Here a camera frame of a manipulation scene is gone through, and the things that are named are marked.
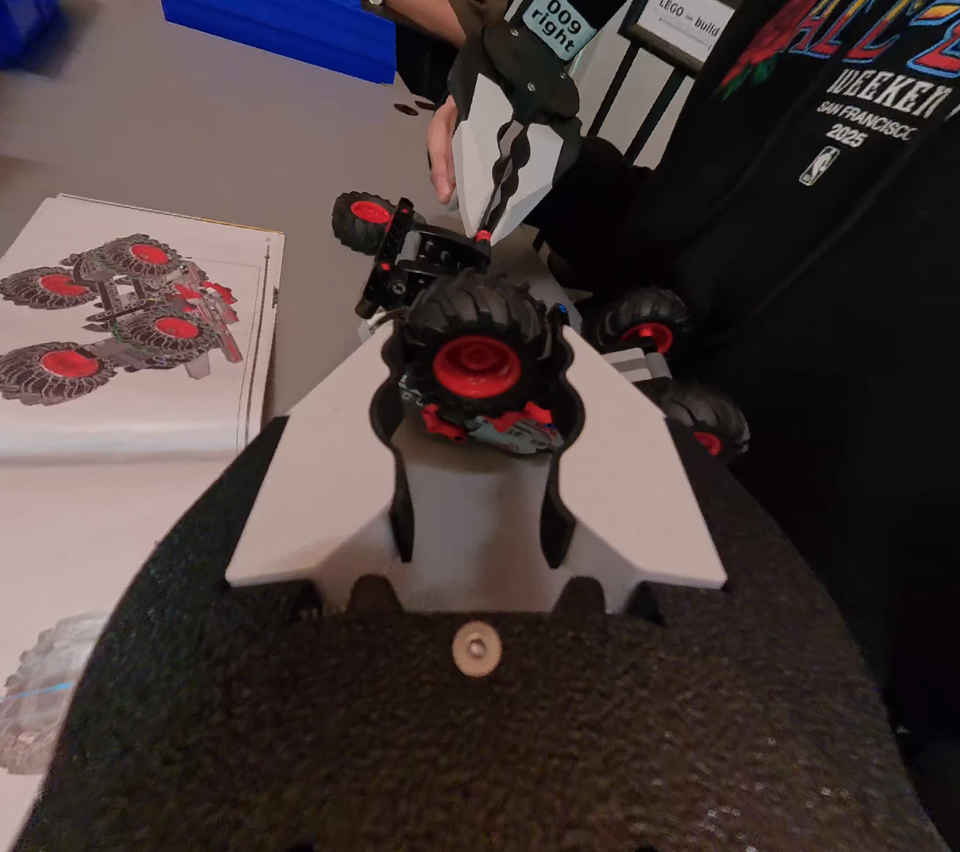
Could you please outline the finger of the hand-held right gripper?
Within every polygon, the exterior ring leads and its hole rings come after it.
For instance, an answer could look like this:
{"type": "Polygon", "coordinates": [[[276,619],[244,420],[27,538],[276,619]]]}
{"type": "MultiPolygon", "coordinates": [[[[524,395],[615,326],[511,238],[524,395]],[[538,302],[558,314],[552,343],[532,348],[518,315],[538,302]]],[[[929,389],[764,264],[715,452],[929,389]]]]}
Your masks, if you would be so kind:
{"type": "Polygon", "coordinates": [[[563,139],[551,126],[510,126],[502,155],[494,164],[493,190],[486,208],[491,244],[513,232],[547,195],[562,146],[563,139]]]}
{"type": "Polygon", "coordinates": [[[492,79],[476,78],[452,140],[456,207],[469,236],[506,236],[516,228],[513,206],[520,184],[512,155],[520,126],[505,93],[492,79]]]}

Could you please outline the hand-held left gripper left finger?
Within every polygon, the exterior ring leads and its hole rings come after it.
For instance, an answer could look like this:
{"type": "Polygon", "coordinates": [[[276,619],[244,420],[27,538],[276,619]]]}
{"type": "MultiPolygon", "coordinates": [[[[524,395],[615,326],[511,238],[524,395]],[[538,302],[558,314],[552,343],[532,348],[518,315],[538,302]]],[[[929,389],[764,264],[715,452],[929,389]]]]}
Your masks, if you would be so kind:
{"type": "Polygon", "coordinates": [[[366,342],[297,403],[225,571],[235,589],[310,582],[329,611],[378,577],[410,606],[415,518],[402,451],[397,326],[366,342]]]}

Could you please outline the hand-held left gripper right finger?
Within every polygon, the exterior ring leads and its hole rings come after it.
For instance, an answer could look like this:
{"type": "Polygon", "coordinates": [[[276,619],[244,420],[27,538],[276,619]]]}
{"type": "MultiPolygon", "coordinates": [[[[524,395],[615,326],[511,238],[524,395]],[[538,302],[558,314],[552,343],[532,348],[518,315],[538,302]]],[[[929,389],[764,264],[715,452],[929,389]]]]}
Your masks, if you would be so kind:
{"type": "Polygon", "coordinates": [[[728,575],[666,414],[642,390],[675,385],[666,359],[639,345],[602,354],[570,327],[556,343],[552,407],[564,443],[539,520],[547,607],[575,579],[596,583],[612,614],[642,585],[723,589],[728,575]]]}

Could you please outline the toy brick monster truck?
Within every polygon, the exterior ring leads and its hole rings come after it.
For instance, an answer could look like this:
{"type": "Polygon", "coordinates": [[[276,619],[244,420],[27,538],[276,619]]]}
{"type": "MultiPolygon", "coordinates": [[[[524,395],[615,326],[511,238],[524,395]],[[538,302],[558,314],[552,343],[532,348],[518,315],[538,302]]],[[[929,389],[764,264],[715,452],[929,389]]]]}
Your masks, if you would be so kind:
{"type": "MultiPolygon", "coordinates": [[[[402,321],[418,296],[440,278],[469,269],[494,274],[489,271],[490,250],[486,252],[476,246],[474,238],[427,224],[406,199],[396,206],[381,246],[371,258],[371,272],[356,307],[369,331],[385,321],[394,321],[401,332],[402,321]]],[[[560,328],[570,324],[570,311],[566,306],[561,303],[546,306],[560,321],[560,328]]],[[[690,310],[677,294],[659,287],[641,287],[602,308],[589,307],[581,334],[602,354],[639,345],[645,353],[665,358],[672,377],[668,361],[681,353],[691,329],[690,310]]],[[[694,438],[717,459],[732,462],[745,454],[750,430],[736,403],[711,387],[673,380],[674,386],[642,390],[667,418],[690,428],[694,438]]],[[[558,376],[552,402],[558,391],[557,382],[558,376]]],[[[419,395],[406,384],[404,356],[399,390],[403,404],[418,414],[426,430],[451,442],[473,440],[506,454],[524,456],[555,452],[564,447],[552,402],[548,412],[529,404],[518,413],[494,420],[477,416],[454,422],[431,407],[422,407],[419,395]]]]}

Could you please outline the small black wheel red hub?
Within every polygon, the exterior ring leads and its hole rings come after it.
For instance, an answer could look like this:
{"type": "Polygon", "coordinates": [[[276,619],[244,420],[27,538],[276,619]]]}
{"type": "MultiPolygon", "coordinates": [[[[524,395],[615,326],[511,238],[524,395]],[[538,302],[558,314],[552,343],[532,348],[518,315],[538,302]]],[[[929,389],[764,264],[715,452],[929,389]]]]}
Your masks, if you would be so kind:
{"type": "Polygon", "coordinates": [[[561,322],[527,284],[464,270],[417,297],[400,336],[408,388],[454,422],[548,412],[561,322]]]}
{"type": "Polygon", "coordinates": [[[396,211],[396,205],[387,198],[360,191],[342,193],[332,206],[333,234],[346,248],[374,256],[396,211]]]}

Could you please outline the person's right hand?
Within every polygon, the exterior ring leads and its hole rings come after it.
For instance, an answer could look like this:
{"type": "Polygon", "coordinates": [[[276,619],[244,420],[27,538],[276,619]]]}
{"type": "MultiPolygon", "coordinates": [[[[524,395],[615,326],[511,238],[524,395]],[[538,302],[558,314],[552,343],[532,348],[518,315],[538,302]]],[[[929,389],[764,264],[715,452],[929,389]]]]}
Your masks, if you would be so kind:
{"type": "Polygon", "coordinates": [[[429,176],[438,201],[450,205],[456,190],[453,135],[458,121],[457,104],[449,95],[433,114],[426,134],[429,176]]]}

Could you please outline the blue bin with marker tag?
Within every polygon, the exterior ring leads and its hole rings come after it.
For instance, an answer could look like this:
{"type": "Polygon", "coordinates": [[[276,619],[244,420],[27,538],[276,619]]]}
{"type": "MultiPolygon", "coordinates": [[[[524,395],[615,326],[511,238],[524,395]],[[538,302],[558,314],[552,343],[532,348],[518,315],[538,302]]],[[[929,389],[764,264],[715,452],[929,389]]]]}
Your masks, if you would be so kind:
{"type": "Polygon", "coordinates": [[[391,85],[395,26],[359,0],[161,0],[167,21],[330,71],[391,85]]]}

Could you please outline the open instruction booklet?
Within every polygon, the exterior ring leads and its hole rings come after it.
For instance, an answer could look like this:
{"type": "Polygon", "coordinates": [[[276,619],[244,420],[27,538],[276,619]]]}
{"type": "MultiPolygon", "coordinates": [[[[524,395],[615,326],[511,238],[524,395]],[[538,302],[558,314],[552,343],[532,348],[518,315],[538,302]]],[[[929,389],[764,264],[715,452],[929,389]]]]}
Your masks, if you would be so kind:
{"type": "Polygon", "coordinates": [[[261,429],[283,248],[58,195],[2,256],[2,850],[114,606],[261,429]]]}

